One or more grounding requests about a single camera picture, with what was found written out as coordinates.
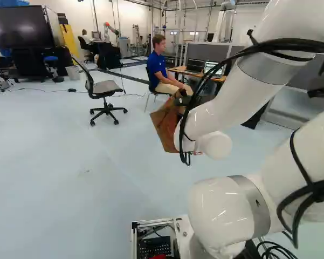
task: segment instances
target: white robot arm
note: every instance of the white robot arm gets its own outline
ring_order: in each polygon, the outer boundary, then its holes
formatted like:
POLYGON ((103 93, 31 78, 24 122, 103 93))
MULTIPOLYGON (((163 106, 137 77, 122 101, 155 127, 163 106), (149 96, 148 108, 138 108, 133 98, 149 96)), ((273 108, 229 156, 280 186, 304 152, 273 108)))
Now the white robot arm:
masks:
MULTIPOLYGON (((271 0, 261 23, 253 32, 258 42, 299 38, 324 42, 324 0, 271 0)), ((190 111, 185 124, 184 151, 203 151, 220 158, 230 151, 231 140, 220 132, 239 125, 263 107, 314 57, 314 53, 279 51, 289 58, 256 53, 239 58, 218 96, 190 111)), ((180 125, 174 143, 179 148, 180 125)), ((277 216, 282 201, 312 182, 324 180, 324 113, 298 130, 267 160, 262 170, 248 176, 209 179, 194 185, 189 196, 189 219, 195 235, 215 258, 232 258, 242 242, 283 231, 277 216)), ((302 219, 324 221, 324 193, 313 188, 318 203, 309 202, 314 193, 299 196, 282 216, 288 226, 308 208, 302 219)))

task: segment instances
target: laptop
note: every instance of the laptop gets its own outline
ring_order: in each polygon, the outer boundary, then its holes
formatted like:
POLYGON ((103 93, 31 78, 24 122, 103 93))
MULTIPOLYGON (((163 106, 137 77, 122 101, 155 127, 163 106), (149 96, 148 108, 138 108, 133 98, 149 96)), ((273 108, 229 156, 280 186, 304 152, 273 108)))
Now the laptop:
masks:
POLYGON ((187 60, 185 72, 190 74, 200 74, 204 68, 204 61, 198 59, 191 59, 187 60))
MULTIPOLYGON (((206 74, 211 68, 218 65, 218 62, 206 61, 204 67, 204 74, 206 74)), ((223 76, 224 67, 220 68, 214 75, 213 78, 220 78, 223 76)))

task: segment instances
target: desk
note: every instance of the desk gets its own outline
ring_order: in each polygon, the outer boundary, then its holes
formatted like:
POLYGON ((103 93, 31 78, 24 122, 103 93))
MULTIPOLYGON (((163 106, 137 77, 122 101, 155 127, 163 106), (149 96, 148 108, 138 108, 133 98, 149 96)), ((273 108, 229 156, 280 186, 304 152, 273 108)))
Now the desk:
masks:
MULTIPOLYGON (((198 77, 202 78, 204 76, 204 73, 201 72, 199 74, 192 74, 186 71, 185 66, 177 66, 173 67, 171 69, 168 69, 170 72, 175 73, 175 78, 178 80, 178 74, 184 74, 186 76, 191 76, 191 77, 198 77)), ((223 83, 226 80, 226 76, 222 76, 221 78, 211 78, 212 81, 217 82, 217 83, 223 83)))

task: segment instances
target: mesh chair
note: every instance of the mesh chair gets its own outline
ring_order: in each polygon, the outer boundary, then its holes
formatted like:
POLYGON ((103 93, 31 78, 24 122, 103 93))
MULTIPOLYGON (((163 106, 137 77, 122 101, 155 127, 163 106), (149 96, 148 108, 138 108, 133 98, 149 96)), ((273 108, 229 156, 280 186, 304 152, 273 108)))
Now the mesh chair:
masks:
POLYGON ((76 58, 72 57, 73 60, 83 69, 85 75, 86 75, 86 84, 85 87, 88 92, 88 96, 91 99, 101 99, 104 100, 104 108, 93 108, 90 109, 90 114, 94 115, 94 111, 99 111, 98 114, 96 114, 91 120, 90 125, 95 126, 95 119, 97 119, 102 114, 110 115, 114 119, 114 124, 119 124, 119 121, 113 116, 111 111, 117 111, 117 110, 123 110, 123 113, 127 113, 127 109, 122 107, 114 107, 112 104, 107 104, 106 97, 112 96, 116 92, 122 92, 123 90, 118 87, 118 85, 113 80, 103 81, 94 83, 93 78, 90 75, 90 72, 87 70, 87 68, 76 58))
POLYGON ((160 92, 156 92, 156 91, 154 91, 154 90, 152 90, 152 85, 151 85, 151 78, 150 78, 150 73, 149 73, 149 69, 146 67, 146 72, 147 72, 147 76, 148 76, 148 78, 149 78, 149 94, 148 94, 148 96, 147 96, 147 100, 146 100, 146 104, 145 104, 145 110, 144 110, 144 112, 146 112, 146 108, 147 108, 147 103, 148 103, 148 101, 149 101, 149 98, 150 98, 150 95, 151 94, 154 94, 154 96, 155 96, 155 101, 154 102, 156 102, 156 98, 157 98, 157 96, 159 95, 159 94, 163 94, 163 95, 168 95, 168 96, 172 96, 172 94, 170 94, 170 93, 160 93, 160 92))

